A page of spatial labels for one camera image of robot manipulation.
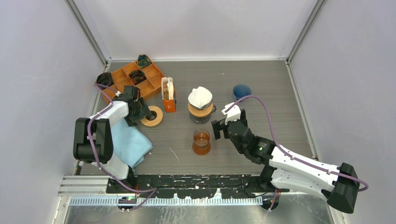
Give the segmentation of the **black cup in tray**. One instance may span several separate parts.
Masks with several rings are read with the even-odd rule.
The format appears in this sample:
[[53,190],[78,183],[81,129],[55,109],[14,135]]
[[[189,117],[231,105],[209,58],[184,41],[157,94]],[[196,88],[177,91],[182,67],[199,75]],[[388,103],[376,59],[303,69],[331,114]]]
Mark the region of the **black cup in tray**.
[[133,70],[129,73],[129,78],[133,85],[137,85],[147,80],[145,73],[142,70]]

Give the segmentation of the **light blue cloth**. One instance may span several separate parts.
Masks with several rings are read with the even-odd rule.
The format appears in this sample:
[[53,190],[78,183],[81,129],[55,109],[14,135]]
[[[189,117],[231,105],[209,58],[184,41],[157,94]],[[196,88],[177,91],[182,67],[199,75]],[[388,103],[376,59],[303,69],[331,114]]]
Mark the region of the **light blue cloth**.
[[126,165],[135,168],[144,161],[153,144],[135,126],[128,126],[124,119],[112,128],[113,150],[115,155]]

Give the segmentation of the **amber glass carafe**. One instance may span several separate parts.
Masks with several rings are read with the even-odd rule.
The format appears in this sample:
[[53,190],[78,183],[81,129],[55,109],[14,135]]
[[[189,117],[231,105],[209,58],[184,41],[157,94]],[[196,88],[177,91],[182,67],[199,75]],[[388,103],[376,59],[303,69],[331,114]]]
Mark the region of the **amber glass carafe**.
[[197,155],[206,155],[211,150],[210,134],[205,129],[197,129],[193,135],[193,152]]

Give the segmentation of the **orange wooden compartment tray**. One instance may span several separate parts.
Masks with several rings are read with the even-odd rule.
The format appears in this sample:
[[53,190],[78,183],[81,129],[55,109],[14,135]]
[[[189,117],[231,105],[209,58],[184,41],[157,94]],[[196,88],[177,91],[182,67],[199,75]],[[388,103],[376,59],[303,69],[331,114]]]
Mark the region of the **orange wooden compartment tray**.
[[126,86],[135,86],[140,90],[140,97],[147,100],[160,93],[164,74],[153,62],[146,62],[140,67],[135,60],[113,72],[104,72],[97,77],[96,83],[110,98],[116,97],[116,92],[124,92]]

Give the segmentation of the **black cup beside tray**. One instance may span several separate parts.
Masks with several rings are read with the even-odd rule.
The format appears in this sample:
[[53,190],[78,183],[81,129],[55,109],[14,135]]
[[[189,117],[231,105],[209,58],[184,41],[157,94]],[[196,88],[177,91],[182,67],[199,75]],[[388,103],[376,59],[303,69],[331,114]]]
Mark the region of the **black cup beside tray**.
[[96,79],[96,83],[99,84],[100,89],[105,89],[105,86],[112,86],[114,81],[111,72],[100,74]]

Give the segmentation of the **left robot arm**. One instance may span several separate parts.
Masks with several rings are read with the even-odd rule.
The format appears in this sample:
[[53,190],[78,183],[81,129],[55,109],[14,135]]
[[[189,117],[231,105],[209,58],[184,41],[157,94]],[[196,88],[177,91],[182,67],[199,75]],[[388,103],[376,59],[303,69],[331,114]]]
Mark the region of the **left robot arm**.
[[124,192],[136,192],[134,167],[153,147],[136,126],[151,111],[135,86],[115,91],[114,98],[106,93],[104,96],[109,101],[104,109],[76,120],[73,156],[98,167]]

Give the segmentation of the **clear glass mug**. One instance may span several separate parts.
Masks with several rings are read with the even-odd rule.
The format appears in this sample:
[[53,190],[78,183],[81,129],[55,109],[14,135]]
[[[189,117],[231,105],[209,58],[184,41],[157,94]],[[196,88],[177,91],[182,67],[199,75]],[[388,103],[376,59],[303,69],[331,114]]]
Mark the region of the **clear glass mug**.
[[206,122],[208,122],[210,120],[211,114],[214,113],[216,110],[217,110],[217,108],[214,105],[212,107],[212,110],[206,116],[203,116],[203,117],[198,117],[198,116],[193,115],[192,113],[190,113],[190,119],[192,121],[194,121],[195,123],[204,124],[204,123],[206,123]]

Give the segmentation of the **blue glass dripper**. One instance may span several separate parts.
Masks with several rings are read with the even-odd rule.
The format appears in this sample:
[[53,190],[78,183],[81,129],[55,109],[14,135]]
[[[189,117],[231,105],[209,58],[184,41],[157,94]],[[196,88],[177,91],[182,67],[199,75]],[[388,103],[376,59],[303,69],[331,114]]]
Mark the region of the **blue glass dripper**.
[[233,95],[237,100],[251,94],[252,94],[252,90],[246,84],[237,84],[233,87]]

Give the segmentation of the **orange coffee filter box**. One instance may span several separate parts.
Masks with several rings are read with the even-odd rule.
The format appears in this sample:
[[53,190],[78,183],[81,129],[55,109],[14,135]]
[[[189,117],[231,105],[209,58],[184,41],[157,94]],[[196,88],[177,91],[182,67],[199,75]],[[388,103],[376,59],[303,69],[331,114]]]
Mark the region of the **orange coffee filter box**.
[[164,106],[164,110],[166,113],[173,113],[176,112],[176,105],[177,105],[177,100],[176,100],[176,90],[175,90],[175,97],[173,100],[170,101],[165,101],[162,98],[163,101],[163,106]]

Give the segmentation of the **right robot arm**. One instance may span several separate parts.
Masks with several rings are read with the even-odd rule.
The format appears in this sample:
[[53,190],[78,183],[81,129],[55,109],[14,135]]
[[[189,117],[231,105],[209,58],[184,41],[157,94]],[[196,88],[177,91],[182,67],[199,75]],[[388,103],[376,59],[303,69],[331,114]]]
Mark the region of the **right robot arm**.
[[360,183],[352,165],[321,163],[284,149],[273,140],[254,135],[245,110],[237,115],[235,120],[213,120],[214,137],[218,140],[223,134],[239,154],[264,166],[258,178],[262,190],[296,190],[323,199],[338,211],[354,212]]

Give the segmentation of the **white paper coffee filter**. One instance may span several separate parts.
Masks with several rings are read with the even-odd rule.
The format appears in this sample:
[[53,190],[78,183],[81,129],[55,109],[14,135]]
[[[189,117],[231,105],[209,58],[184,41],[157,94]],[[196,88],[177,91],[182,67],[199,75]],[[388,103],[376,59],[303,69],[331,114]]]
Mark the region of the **white paper coffee filter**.
[[212,103],[212,98],[212,93],[207,88],[199,86],[192,89],[188,96],[188,102],[192,107],[203,110],[209,107]]

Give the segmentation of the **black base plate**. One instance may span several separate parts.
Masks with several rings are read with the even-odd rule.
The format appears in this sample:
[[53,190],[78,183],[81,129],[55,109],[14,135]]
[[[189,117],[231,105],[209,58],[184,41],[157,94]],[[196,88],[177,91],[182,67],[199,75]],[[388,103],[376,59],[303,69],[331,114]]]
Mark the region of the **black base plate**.
[[122,183],[109,179],[108,194],[131,194],[119,199],[122,208],[142,205],[242,205],[268,208],[274,188],[257,175],[133,175]]

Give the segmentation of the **dark patterned cup in tray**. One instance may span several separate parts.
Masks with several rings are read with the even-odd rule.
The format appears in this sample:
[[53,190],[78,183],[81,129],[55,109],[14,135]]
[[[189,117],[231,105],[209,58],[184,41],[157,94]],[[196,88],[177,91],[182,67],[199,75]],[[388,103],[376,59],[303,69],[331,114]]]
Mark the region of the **dark patterned cup in tray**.
[[145,54],[140,54],[136,60],[136,64],[140,69],[148,67],[151,63],[150,58]]

